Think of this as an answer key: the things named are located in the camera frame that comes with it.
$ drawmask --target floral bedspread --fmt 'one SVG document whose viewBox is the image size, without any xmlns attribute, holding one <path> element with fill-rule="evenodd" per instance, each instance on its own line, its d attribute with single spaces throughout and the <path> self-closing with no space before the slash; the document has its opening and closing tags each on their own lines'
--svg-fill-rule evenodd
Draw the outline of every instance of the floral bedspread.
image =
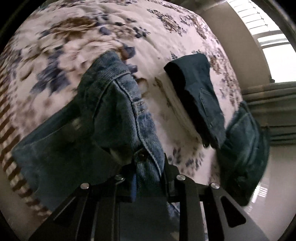
<svg viewBox="0 0 296 241">
<path fill-rule="evenodd" d="M 162 0 L 61 0 L 33 12 L 0 58 L 0 162 L 13 190 L 40 215 L 50 211 L 34 199 L 10 151 L 72 100 L 83 73 L 111 49 L 136 79 L 169 162 L 195 182 L 219 182 L 215 150 L 188 134 L 155 80 L 169 61 L 204 53 L 229 123 L 242 100 L 240 88 L 205 21 Z"/>
</svg>

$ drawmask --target screw head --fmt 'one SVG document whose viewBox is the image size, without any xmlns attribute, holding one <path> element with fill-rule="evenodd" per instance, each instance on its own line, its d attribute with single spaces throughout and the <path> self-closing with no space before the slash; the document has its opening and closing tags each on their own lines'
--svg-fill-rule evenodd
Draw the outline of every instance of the screw head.
<svg viewBox="0 0 296 241">
<path fill-rule="evenodd" d="M 88 188 L 89 188 L 89 184 L 88 184 L 88 183 L 82 183 L 82 184 L 80 185 L 80 188 L 81 188 L 81 189 L 88 189 Z"/>
<path fill-rule="evenodd" d="M 179 175 L 177 176 L 177 179 L 178 179 L 179 181 L 184 181 L 184 180 L 186 179 L 186 177 L 185 177 L 184 175 L 182 175 L 182 174 L 179 174 Z"/>
<path fill-rule="evenodd" d="M 219 189 L 220 185 L 218 183 L 211 183 L 211 187 L 214 189 Z"/>
<path fill-rule="evenodd" d="M 115 180 L 117 180 L 117 181 L 121 181 L 123 179 L 124 179 L 124 176 L 121 175 L 121 174 L 118 174 L 118 175 L 115 176 Z"/>
</svg>

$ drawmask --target curtain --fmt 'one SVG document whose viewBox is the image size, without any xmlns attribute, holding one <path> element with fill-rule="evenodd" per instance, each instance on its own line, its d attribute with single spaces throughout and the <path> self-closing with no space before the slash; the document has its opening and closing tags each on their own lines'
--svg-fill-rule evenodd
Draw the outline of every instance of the curtain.
<svg viewBox="0 0 296 241">
<path fill-rule="evenodd" d="M 270 129 L 271 145 L 296 144 L 296 82 L 254 86 L 242 95 L 254 118 Z"/>
</svg>

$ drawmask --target black metal bracket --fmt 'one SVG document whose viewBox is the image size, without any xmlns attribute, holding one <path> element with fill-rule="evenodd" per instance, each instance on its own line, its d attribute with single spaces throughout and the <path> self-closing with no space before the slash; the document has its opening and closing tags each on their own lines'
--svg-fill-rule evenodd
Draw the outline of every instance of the black metal bracket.
<svg viewBox="0 0 296 241">
<path fill-rule="evenodd" d="M 162 190 L 180 203 L 180 241 L 268 241 L 262 230 L 217 183 L 195 183 L 165 157 Z M 120 241 L 119 203 L 136 200 L 136 170 L 124 166 L 105 183 L 83 183 L 35 231 L 29 241 Z"/>
</svg>

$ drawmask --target jeans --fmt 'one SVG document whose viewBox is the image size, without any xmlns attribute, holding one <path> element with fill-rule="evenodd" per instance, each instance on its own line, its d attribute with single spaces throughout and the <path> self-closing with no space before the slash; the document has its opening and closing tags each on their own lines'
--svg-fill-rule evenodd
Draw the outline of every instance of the jeans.
<svg viewBox="0 0 296 241">
<path fill-rule="evenodd" d="M 210 80 L 204 54 L 183 56 L 164 67 L 205 147 L 217 149 L 225 141 L 224 116 Z"/>
<path fill-rule="evenodd" d="M 50 210 L 81 183 L 99 184 L 131 158 L 137 194 L 160 190 L 164 152 L 136 81 L 113 51 L 83 75 L 75 98 L 20 141 L 12 156 Z"/>
<path fill-rule="evenodd" d="M 226 141 L 217 150 L 221 185 L 241 206 L 249 203 L 268 156 L 269 134 L 261 130 L 243 101 L 226 130 Z"/>
</svg>

